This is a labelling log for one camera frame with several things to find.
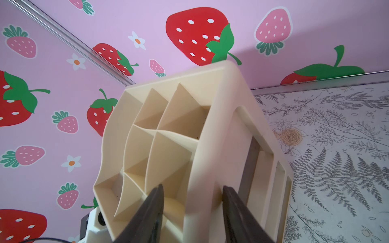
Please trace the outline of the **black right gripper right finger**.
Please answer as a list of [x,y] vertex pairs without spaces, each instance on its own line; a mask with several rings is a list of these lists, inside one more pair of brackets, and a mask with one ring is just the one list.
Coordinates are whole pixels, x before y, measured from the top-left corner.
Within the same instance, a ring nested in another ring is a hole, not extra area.
[[273,242],[232,187],[223,187],[222,207],[227,243]]

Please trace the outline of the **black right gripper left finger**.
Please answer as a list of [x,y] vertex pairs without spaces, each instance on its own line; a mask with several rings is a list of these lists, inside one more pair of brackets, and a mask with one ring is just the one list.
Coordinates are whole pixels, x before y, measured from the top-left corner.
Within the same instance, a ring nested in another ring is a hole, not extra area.
[[154,188],[114,243],[158,243],[161,237],[164,188]]

